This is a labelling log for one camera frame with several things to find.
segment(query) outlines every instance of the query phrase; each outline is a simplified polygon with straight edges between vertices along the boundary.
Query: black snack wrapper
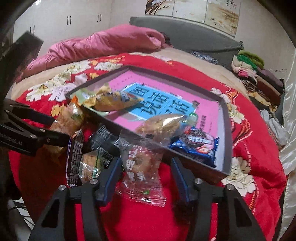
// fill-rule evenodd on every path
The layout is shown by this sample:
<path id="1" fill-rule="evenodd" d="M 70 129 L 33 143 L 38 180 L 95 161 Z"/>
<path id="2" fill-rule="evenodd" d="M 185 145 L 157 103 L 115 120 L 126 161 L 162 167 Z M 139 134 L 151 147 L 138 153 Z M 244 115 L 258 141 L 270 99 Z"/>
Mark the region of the black snack wrapper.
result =
<path id="1" fill-rule="evenodd" d="M 71 188 L 82 185 L 78 172 L 82 157 L 83 142 L 84 135 L 82 130 L 76 131 L 69 140 L 66 163 L 66 181 L 67 185 Z"/>
<path id="2" fill-rule="evenodd" d="M 117 147 L 118 137 L 108 131 L 105 125 L 100 124 L 98 130 L 91 135 L 86 146 L 87 152 L 99 150 L 102 153 L 104 168 L 108 168 L 114 157 L 120 156 Z"/>

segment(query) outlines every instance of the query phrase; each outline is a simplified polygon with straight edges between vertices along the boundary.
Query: headboard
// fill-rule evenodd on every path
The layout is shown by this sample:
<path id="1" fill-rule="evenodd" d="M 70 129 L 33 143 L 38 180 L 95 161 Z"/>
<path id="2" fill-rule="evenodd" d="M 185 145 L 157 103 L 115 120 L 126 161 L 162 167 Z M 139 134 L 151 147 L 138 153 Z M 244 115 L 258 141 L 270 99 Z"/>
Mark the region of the headboard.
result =
<path id="1" fill-rule="evenodd" d="M 224 34 L 173 18 L 131 17 L 130 24 L 163 32 L 170 37 L 175 48 L 188 53 L 194 50 L 209 55 L 230 71 L 233 55 L 243 48 L 242 42 L 237 42 Z"/>

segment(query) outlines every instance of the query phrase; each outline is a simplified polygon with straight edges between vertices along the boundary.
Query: silver screw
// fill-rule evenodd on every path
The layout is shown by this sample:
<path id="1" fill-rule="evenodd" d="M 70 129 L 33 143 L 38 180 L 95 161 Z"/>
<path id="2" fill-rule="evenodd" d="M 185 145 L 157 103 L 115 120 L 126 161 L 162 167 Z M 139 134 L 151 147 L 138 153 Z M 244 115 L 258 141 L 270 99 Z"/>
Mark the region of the silver screw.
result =
<path id="1" fill-rule="evenodd" d="M 99 181 L 98 181 L 98 179 L 93 178 L 93 179 L 91 179 L 89 182 L 90 182 L 90 184 L 95 185 L 95 184 L 97 184 Z"/>
<path id="2" fill-rule="evenodd" d="M 227 188 L 229 191 L 234 190 L 234 186 L 233 186 L 232 184 L 228 184 L 228 185 L 226 186 L 226 188 Z"/>
<path id="3" fill-rule="evenodd" d="M 196 178 L 196 179 L 194 180 L 194 182 L 195 182 L 196 184 L 202 184 L 202 180 L 201 180 L 200 178 Z"/>
<path id="4" fill-rule="evenodd" d="M 61 185 L 61 186 L 59 186 L 59 190 L 60 191 L 64 191 L 66 189 L 66 186 L 63 184 L 63 185 Z"/>

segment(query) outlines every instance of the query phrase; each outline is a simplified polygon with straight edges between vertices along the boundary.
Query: green towel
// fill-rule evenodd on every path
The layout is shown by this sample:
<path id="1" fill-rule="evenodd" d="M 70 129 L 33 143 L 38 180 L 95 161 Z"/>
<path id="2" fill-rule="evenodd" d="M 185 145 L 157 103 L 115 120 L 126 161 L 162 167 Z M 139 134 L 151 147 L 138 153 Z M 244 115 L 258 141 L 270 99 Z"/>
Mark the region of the green towel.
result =
<path id="1" fill-rule="evenodd" d="M 252 66 L 252 69 L 257 71 L 257 65 L 254 64 L 254 63 L 250 60 L 250 58 L 248 58 L 247 56 L 242 55 L 242 54 L 237 55 L 237 60 L 238 60 L 238 61 L 243 61 L 243 62 L 245 62 L 245 63 L 251 65 L 251 66 Z"/>
<path id="2" fill-rule="evenodd" d="M 259 66 L 261 69 L 264 69 L 264 60 L 261 59 L 257 54 L 250 53 L 244 50 L 240 50 L 238 54 L 247 56 L 254 64 Z"/>

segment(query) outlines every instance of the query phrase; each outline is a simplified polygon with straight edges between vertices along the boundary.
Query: beige mattress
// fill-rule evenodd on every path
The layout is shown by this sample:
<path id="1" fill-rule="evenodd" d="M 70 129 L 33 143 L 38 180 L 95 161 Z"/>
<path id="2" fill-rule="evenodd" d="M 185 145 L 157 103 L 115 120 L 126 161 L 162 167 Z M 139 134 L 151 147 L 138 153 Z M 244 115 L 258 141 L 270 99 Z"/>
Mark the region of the beige mattress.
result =
<path id="1" fill-rule="evenodd" d="M 158 57 L 170 58 L 174 61 L 181 62 L 194 69 L 197 69 L 207 76 L 238 90 L 241 94 L 249 99 L 246 89 L 239 81 L 239 79 L 221 65 L 211 64 L 189 53 L 174 48 L 165 48 L 161 51 L 153 53 L 153 55 Z M 32 75 L 22 80 L 18 84 L 14 84 L 11 92 L 11 99 L 15 100 L 20 97 L 24 91 L 31 88 L 32 86 L 44 83 L 45 81 L 52 79 L 55 75 L 66 70 L 70 65 L 71 64 L 66 64 L 49 70 L 45 70 L 39 74 Z"/>

